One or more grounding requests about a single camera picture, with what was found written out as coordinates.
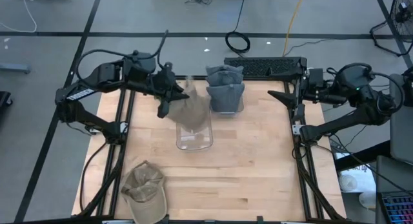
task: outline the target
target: cap brim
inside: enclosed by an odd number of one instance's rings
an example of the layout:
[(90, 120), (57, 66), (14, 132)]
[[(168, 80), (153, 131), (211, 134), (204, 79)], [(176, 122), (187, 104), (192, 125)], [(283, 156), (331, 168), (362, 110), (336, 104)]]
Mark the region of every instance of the cap brim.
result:
[(153, 224), (165, 217), (168, 209), (165, 191), (163, 187), (159, 188), (159, 192), (147, 202), (136, 202), (130, 197), (126, 198), (136, 224)]

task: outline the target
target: yellow cable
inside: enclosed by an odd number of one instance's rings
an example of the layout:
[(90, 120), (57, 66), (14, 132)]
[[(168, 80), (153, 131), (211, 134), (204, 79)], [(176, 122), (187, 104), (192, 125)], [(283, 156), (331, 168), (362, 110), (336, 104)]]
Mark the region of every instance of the yellow cable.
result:
[(292, 27), (292, 23), (294, 22), (294, 18), (296, 18), (299, 6), (301, 5), (301, 2), (303, 0), (299, 0), (296, 6), (296, 9), (294, 10), (294, 14), (292, 15), (291, 21), (290, 21), (290, 26), (288, 27), (288, 31), (287, 31), (287, 36), (285, 37), (285, 44), (284, 44), (284, 51), (283, 51), (283, 57), (285, 55), (285, 51), (287, 50), (287, 46), (288, 46), (288, 36), (290, 35), (290, 31), (291, 31), (291, 27)]

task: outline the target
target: gray floor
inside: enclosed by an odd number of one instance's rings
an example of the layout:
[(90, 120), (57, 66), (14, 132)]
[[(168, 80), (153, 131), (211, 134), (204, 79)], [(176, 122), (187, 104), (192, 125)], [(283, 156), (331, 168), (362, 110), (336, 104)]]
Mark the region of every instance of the gray floor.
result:
[[(186, 0), (101, 0), (92, 32), (228, 32), (237, 21), (242, 0), (214, 0), (210, 6), (184, 4)], [(238, 31), (285, 33), (298, 0), (245, 0)], [(391, 0), (384, 0), (390, 8)], [(94, 0), (28, 0), (30, 10), (43, 32), (82, 32)], [(14, 28), (32, 28), (22, 0), (0, 0), (0, 22)], [(376, 0), (304, 0), (294, 22), (295, 34), (367, 34), (384, 20)], [(390, 34), (388, 27), (380, 34)], [(30, 63), (32, 73), (0, 72), (0, 90), (13, 94), (14, 104), (1, 122), (0, 130), (0, 223), (14, 220), (34, 163), (54, 112), (55, 90), (65, 82), (80, 37), (0, 36), (0, 62)], [(289, 45), (318, 39), (290, 39)], [(84, 51), (105, 48), (120, 52), (138, 49), (153, 52), (160, 38), (89, 37)], [(242, 45), (233, 39), (235, 45)], [(398, 49), (394, 40), (381, 44)], [(252, 38), (246, 56), (280, 56), (284, 39)], [(294, 49), (290, 56), (303, 56), (312, 67), (339, 69), (353, 62), (369, 63), (377, 72), (400, 73), (404, 60), (376, 48), (372, 40), (326, 41)], [(171, 37), (161, 60), (171, 61), (176, 74), (205, 74), (206, 65), (219, 65), (224, 57), (236, 57), (223, 38)], [(117, 59), (105, 54), (84, 60), (87, 75), (100, 63)], [(384, 79), (375, 85), (388, 83)], [(83, 101), (95, 112), (99, 96)], [(350, 107), (325, 112), (326, 121), (346, 114)], [(361, 127), (338, 133), (348, 143)], [(350, 145), (358, 151), (389, 139), (389, 125), (367, 127)], [(85, 160), (87, 136), (58, 126), (25, 221), (69, 217)], [(347, 214), (356, 221), (374, 222), (374, 213), (359, 206), (357, 196), (344, 195)]]

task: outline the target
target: black floor stripe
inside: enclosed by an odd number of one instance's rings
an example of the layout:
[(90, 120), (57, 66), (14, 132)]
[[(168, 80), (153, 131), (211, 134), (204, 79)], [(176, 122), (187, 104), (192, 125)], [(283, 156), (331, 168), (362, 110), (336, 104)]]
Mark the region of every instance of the black floor stripe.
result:
[[(383, 15), (385, 16), (385, 19), (386, 19), (389, 16), (389, 13), (388, 13), (388, 10), (387, 10), (387, 7), (386, 7), (384, 1), (383, 0), (377, 0), (377, 2), (379, 3), (380, 9), (381, 9), (381, 11), (382, 11), (382, 13), (383, 13)], [(388, 23), (388, 27), (392, 31), (393, 36), (398, 35), (396, 27), (393, 25), (392, 22)], [(398, 45), (398, 48), (399, 48), (400, 52), (405, 53), (406, 48), (405, 48), (403, 42), (400, 39), (396, 38), (396, 43)], [(410, 67), (413, 66), (412, 60), (411, 60), (411, 58), (408, 54), (405, 55), (405, 56), (402, 56), (402, 57), (403, 57), (406, 65), (407, 65), (407, 68), (410, 68)]]
[[(168, 37), (225, 37), (227, 33), (212, 32), (170, 32)], [(244, 33), (252, 38), (286, 38), (287, 34), (271, 33)], [(154, 33), (128, 33), (128, 32), (90, 32), (88, 37), (163, 37), (164, 32)], [(82, 32), (0, 32), (0, 36), (33, 36), (33, 37), (82, 37)], [(381, 34), (376, 36), (378, 39), (394, 39), (393, 35)], [(371, 39), (370, 34), (290, 34), (291, 39)]]
[[(77, 50), (76, 50), (76, 54), (75, 54), (75, 56), (73, 58), (73, 61), (72, 61), (72, 66), (70, 67), (70, 71), (67, 75), (67, 78), (66, 78), (66, 81), (65, 81), (65, 86), (69, 85), (73, 80), (74, 75), (71, 72), (73, 71), (73, 69), (74, 69), (74, 67), (77, 63), (77, 60), (81, 56), (82, 51), (85, 47), (86, 39), (88, 37), (88, 33), (90, 31), (90, 28), (92, 27), (92, 23), (93, 23), (93, 20), (95, 18), (95, 15), (96, 15), (96, 12), (97, 12), (97, 7), (99, 6), (99, 3), (100, 3), (100, 0), (95, 0), (94, 3), (93, 3), (92, 10), (90, 12), (88, 21), (87, 21), (86, 26), (85, 26), (85, 31), (83, 32), (82, 38), (79, 42), (79, 46), (77, 47)], [(43, 141), (43, 145), (41, 147), (39, 157), (37, 158), (36, 164), (35, 164), (33, 172), (32, 172), (32, 176), (30, 177), (30, 180), (28, 182), (25, 194), (24, 194), (24, 196), (21, 200), (19, 210), (17, 211), (14, 222), (20, 223), (20, 222), (23, 222), (24, 219), (25, 219), (28, 207), (30, 205), (30, 201), (32, 200), (34, 190), (35, 190), (37, 182), (39, 180), (40, 173), (42, 171), (43, 165), (45, 164), (45, 160), (46, 160), (49, 148), (50, 148), (50, 144), (52, 143), (52, 139), (53, 139), (54, 133), (56, 131), (57, 122), (58, 122), (58, 118), (57, 118), (57, 112), (55, 110), (55, 112), (53, 114), (52, 121), (50, 122), (49, 128), (47, 130), (45, 140)]]

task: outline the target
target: khaki baseball cap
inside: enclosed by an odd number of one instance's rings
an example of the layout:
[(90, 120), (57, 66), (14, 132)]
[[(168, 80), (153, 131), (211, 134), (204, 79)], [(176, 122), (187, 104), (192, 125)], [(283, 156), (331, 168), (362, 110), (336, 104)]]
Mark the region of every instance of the khaki baseball cap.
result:
[(121, 194), (136, 224), (153, 224), (165, 217), (164, 182), (161, 171), (146, 160), (123, 176)]

